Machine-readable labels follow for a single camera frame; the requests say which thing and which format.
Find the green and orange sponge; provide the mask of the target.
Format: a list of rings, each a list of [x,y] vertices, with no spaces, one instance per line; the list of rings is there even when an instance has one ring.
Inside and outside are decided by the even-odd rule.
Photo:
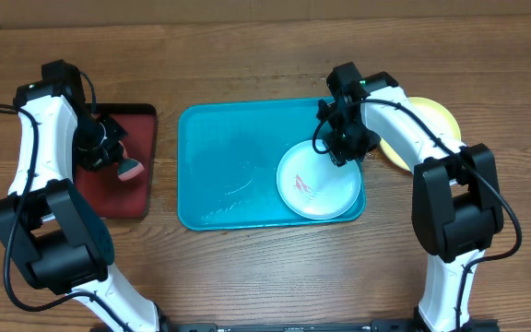
[[[120,141],[120,146],[122,147],[122,156],[118,161],[117,174],[118,178],[125,182],[137,177],[145,170],[145,167],[140,161],[129,157],[122,141]]]

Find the green-rimmed plate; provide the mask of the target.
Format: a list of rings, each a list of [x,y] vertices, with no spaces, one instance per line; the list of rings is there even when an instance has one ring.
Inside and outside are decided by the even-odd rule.
[[[461,141],[459,125],[453,115],[439,102],[422,97],[409,97],[409,102],[428,118],[438,129],[444,130],[449,136]],[[408,171],[407,164],[385,141],[381,140],[380,148],[387,159],[399,168]]]

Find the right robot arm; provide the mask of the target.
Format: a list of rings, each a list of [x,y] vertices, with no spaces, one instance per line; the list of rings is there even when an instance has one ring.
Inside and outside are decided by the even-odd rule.
[[[317,113],[331,127],[322,137],[324,154],[341,167],[384,141],[413,175],[411,220],[428,254],[415,328],[477,331],[467,310],[474,262],[503,224],[492,153],[438,128],[386,72],[363,77],[347,63],[333,69],[326,85],[333,100],[319,101]]]

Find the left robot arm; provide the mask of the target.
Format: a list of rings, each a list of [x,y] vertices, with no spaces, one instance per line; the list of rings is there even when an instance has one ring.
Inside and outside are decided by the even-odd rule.
[[[76,161],[116,164],[126,179],[141,167],[125,152],[122,127],[95,110],[63,83],[21,86],[0,104],[22,126],[17,172],[0,199],[6,295],[26,312],[75,300],[111,331],[168,331],[167,316],[116,266],[108,228],[74,185]]]

